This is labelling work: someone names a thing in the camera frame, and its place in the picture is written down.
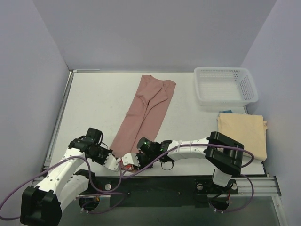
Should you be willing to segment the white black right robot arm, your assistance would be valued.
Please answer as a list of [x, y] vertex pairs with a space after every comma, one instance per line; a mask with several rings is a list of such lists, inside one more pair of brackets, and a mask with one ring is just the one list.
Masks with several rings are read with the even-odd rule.
[[134, 155], [137, 162], [133, 166], [139, 170], [151, 168], [154, 160], [174, 163], [183, 159], [207, 159], [215, 166], [210, 188], [220, 193], [232, 176], [240, 175], [244, 146], [220, 132], [211, 132], [207, 138], [192, 141], [164, 140], [158, 143], [142, 137], [137, 149], [138, 153]]

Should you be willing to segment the pink graphic t shirt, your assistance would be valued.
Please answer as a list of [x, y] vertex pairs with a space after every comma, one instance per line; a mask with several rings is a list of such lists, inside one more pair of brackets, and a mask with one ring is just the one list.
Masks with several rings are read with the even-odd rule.
[[141, 76], [133, 101], [110, 146], [116, 157], [137, 153], [137, 143], [142, 137], [155, 140], [175, 87], [176, 83], [172, 80], [159, 80], [152, 75]]

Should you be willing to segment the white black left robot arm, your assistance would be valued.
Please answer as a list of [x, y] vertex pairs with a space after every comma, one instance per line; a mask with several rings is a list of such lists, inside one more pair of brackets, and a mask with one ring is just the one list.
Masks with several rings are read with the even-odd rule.
[[23, 191], [20, 222], [28, 226], [56, 226], [64, 209], [82, 192], [92, 194], [97, 187], [95, 173], [79, 166], [92, 161], [106, 166], [111, 151], [101, 146], [103, 133], [89, 128], [86, 135], [68, 145], [62, 159], [35, 187]]

